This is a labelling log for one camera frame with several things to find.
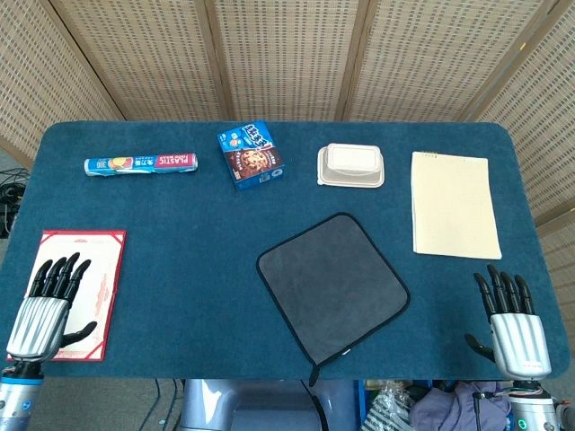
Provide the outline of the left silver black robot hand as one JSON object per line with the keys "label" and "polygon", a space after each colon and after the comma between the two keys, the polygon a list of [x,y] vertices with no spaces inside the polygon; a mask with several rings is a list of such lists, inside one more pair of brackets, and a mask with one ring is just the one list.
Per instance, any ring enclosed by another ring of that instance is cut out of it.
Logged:
{"label": "left silver black robot hand", "polygon": [[45,261],[36,271],[22,300],[8,339],[7,354],[16,362],[43,363],[58,351],[87,338],[96,321],[81,330],[65,333],[73,302],[91,261],[79,262],[78,252],[56,261]]}

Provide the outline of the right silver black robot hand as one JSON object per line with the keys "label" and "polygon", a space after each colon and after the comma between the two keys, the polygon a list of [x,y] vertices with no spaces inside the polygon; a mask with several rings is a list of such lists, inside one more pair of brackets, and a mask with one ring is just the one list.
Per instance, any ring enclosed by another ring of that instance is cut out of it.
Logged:
{"label": "right silver black robot hand", "polygon": [[473,275],[489,323],[492,345],[482,344],[472,334],[466,344],[492,361],[502,375],[513,381],[539,381],[552,371],[541,318],[535,313],[531,291],[520,275],[511,276],[494,265],[487,266],[491,280]]}

